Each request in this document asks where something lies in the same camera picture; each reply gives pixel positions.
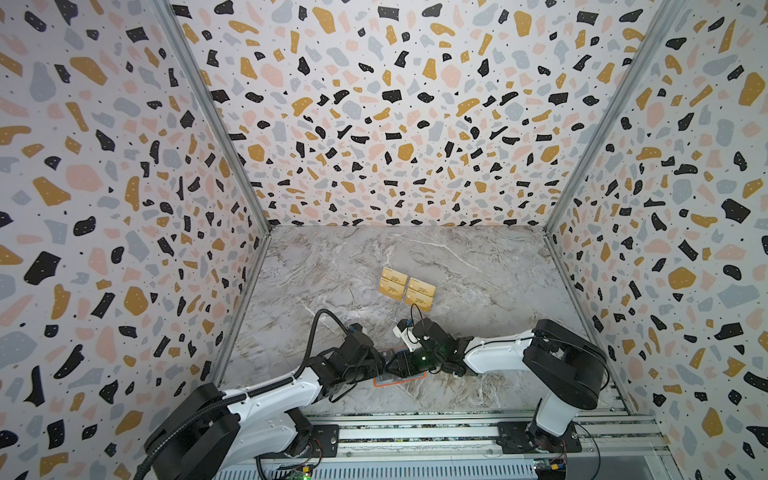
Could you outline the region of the orange card holder wallet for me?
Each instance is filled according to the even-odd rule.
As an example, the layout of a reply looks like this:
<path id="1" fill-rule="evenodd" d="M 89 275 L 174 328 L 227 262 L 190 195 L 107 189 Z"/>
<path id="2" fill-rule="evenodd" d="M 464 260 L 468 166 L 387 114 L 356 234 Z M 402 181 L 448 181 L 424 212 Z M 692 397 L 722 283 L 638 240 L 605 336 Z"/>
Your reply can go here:
<path id="1" fill-rule="evenodd" d="M 404 357 L 406 354 L 410 354 L 410 350 L 407 347 L 388 349 L 381 353 L 385 366 L 388 366 L 396 357 Z M 376 388 L 398 385 L 423 379 L 426 375 L 426 372 L 412 372 L 406 376 L 402 376 L 400 374 L 393 374 L 388 369 L 385 369 L 373 379 L 373 385 Z"/>

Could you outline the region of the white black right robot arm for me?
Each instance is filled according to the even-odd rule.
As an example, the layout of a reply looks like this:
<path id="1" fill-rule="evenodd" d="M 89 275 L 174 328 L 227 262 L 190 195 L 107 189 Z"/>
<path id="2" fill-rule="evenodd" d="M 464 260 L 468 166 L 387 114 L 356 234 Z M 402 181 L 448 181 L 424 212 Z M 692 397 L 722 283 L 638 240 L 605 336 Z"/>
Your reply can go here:
<path id="1" fill-rule="evenodd" d="M 563 440 L 579 412 L 597 408 L 610 381 L 605 353 L 549 319 L 522 333 L 494 338 L 454 337 L 426 317 L 402 320 L 393 333 L 405 343 L 385 361 L 385 371 L 396 378 L 424 372 L 456 377 L 532 372 L 548 388 L 527 427 L 533 438 Z"/>

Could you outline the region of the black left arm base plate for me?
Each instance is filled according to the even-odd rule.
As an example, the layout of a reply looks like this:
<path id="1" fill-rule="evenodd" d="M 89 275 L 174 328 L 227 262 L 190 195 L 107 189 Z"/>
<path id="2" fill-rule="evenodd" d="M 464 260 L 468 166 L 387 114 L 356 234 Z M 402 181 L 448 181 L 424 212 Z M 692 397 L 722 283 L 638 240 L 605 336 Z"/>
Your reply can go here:
<path id="1" fill-rule="evenodd" d="M 264 454 L 265 459 L 292 461 L 335 458 L 339 447 L 338 424 L 313 425 L 310 430 L 300 430 L 297 437 L 281 452 Z"/>

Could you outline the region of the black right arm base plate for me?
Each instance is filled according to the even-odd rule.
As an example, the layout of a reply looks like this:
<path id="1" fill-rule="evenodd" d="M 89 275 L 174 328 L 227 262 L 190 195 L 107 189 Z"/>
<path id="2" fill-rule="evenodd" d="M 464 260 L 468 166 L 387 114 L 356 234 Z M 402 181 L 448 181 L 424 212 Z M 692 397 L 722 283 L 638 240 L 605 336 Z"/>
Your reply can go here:
<path id="1" fill-rule="evenodd" d="M 534 420 L 529 422 L 499 422 L 497 428 L 496 444 L 502 448 L 504 454 L 568 454 L 582 451 L 582 445 L 573 422 L 568 424 L 561 436 L 554 436 L 546 432 Z"/>

